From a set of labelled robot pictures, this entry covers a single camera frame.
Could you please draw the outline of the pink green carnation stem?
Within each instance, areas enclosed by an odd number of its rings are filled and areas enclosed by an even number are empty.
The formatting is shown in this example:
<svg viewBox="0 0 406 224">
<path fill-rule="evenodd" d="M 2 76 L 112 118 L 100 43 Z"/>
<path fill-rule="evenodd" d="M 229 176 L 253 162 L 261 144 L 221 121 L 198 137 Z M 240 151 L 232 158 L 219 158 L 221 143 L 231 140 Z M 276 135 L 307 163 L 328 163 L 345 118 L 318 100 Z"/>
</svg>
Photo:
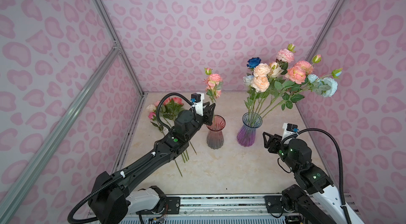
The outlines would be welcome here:
<svg viewBox="0 0 406 224">
<path fill-rule="evenodd" d="M 300 94 L 310 90 L 309 76 L 313 73 L 314 66 L 321 60 L 320 54 L 314 56 L 310 62 L 299 61 L 293 65 L 276 60 L 283 72 L 276 79 L 268 76 L 270 87 L 266 93 L 270 101 L 268 105 L 265 105 L 265 100 L 262 99 L 260 116 L 264 118 L 278 108 L 292 109 L 293 104 L 303 98 Z"/>
</svg>

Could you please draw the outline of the pink carnation double stem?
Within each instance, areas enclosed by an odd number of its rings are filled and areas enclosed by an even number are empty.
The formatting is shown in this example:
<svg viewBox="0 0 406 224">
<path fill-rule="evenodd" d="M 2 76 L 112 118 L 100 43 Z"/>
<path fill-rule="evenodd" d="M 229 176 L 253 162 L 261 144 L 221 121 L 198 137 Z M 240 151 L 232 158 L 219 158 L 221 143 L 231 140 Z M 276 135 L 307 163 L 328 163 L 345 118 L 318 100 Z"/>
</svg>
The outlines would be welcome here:
<svg viewBox="0 0 406 224">
<path fill-rule="evenodd" d="M 287 48 L 281 49 L 277 52 L 277 60 L 291 63 L 295 60 L 295 45 L 289 44 Z"/>
</svg>

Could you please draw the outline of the red glass vase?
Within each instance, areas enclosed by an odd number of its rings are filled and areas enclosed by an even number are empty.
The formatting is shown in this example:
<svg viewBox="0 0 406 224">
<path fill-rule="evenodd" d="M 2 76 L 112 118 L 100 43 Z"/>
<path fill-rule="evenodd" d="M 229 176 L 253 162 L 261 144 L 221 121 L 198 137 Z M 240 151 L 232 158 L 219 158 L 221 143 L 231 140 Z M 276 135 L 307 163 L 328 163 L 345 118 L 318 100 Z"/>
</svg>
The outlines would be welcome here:
<svg viewBox="0 0 406 224">
<path fill-rule="evenodd" d="M 222 116 L 215 115 L 211 126 L 207 126 L 209 129 L 206 143 L 208 147 L 214 150 L 220 149 L 224 145 L 223 129 L 226 127 L 226 121 Z"/>
</svg>

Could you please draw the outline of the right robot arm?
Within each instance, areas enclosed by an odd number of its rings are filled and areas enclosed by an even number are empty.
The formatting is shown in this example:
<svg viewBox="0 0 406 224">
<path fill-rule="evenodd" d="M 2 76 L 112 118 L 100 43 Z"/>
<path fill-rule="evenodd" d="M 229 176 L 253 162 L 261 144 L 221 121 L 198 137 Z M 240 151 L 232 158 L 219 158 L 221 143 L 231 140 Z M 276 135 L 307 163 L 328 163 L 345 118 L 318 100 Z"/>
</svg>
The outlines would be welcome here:
<svg viewBox="0 0 406 224">
<path fill-rule="evenodd" d="M 277 154 L 289 168 L 296 184 L 281 192 L 279 202 L 269 202 L 269 213 L 298 213 L 312 224 L 361 224 L 362 219 L 348 205 L 343 183 L 336 186 L 327 173 L 312 162 L 312 150 L 297 132 L 285 136 L 263 133 L 264 147 Z"/>
</svg>

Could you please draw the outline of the dark blue artificial rose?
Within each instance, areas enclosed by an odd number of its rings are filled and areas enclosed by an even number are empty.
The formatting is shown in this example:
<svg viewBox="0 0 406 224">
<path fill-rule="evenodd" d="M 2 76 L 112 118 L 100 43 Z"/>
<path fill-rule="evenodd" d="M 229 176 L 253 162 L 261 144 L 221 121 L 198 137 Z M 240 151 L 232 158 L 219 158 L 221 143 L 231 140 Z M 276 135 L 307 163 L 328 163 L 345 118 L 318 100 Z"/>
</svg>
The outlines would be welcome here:
<svg viewBox="0 0 406 224">
<path fill-rule="evenodd" d="M 261 63 L 261 59 L 260 58 L 251 58 L 247 61 L 247 67 L 249 69 L 254 69 L 255 67 L 257 67 L 259 64 Z"/>
</svg>

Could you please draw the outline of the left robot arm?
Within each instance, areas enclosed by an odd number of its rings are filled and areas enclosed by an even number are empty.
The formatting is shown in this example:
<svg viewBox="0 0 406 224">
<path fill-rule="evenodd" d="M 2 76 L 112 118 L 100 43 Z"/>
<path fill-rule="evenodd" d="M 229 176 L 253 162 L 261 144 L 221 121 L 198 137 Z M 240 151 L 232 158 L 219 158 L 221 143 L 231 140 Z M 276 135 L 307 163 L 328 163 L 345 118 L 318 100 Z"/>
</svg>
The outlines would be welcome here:
<svg viewBox="0 0 406 224">
<path fill-rule="evenodd" d="M 166 195 L 161 189 L 151 186 L 136 191 L 136 187 L 157 169 L 180 156 L 203 125 L 212 124 L 215 107 L 215 104 L 204 103 L 202 115 L 194 115 L 191 110 L 181 111 L 174 126 L 154 143 L 150 152 L 120 171 L 100 174 L 92 189 L 94 196 L 88 201 L 96 220 L 103 224 L 118 224 L 129 213 L 163 212 Z"/>
</svg>

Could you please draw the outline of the purple blue glass vase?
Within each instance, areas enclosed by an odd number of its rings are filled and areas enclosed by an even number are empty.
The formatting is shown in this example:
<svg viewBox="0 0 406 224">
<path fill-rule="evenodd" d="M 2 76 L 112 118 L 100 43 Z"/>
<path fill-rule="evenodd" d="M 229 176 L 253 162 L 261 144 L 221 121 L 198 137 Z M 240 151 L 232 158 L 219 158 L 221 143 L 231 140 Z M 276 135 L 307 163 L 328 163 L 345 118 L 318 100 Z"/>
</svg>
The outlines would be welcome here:
<svg viewBox="0 0 406 224">
<path fill-rule="evenodd" d="M 255 142 L 256 130 L 262 126 L 262 117 L 257 113 L 246 113 L 242 117 L 242 123 L 237 142 L 243 147 L 250 147 Z"/>
</svg>

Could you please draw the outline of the peach rose stem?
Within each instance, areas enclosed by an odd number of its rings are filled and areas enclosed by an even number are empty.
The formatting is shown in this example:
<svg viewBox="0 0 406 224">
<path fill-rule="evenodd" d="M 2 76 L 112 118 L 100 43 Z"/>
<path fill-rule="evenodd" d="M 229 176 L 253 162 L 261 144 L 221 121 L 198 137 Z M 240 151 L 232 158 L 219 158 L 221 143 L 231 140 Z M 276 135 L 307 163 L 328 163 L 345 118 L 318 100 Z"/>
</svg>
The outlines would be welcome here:
<svg viewBox="0 0 406 224">
<path fill-rule="evenodd" d="M 264 93 L 270 86 L 268 74 L 271 72 L 271 67 L 266 63 L 260 63 L 253 69 L 254 78 L 251 81 L 251 87 L 255 89 L 255 98 L 258 99 L 255 113 L 259 114 Z"/>
</svg>

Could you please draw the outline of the pink rosebud spray stem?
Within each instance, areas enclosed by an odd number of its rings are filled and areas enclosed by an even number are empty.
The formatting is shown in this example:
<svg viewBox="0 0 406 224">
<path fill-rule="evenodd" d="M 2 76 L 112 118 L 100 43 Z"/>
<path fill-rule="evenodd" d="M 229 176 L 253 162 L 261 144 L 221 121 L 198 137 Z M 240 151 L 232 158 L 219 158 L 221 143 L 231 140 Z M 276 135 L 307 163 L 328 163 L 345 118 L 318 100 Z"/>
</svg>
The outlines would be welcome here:
<svg viewBox="0 0 406 224">
<path fill-rule="evenodd" d="M 281 68 L 281 66 L 278 64 L 278 62 L 273 62 L 270 64 L 270 73 L 268 74 L 268 76 L 270 78 L 276 79 L 278 78 L 281 73 L 283 72 L 283 69 Z"/>
<path fill-rule="evenodd" d="M 206 95 L 209 97 L 212 104 L 216 103 L 216 100 L 222 94 L 223 78 L 220 74 L 213 73 L 209 67 L 204 68 L 204 73 L 207 76 L 204 81 L 206 84 Z"/>
</svg>

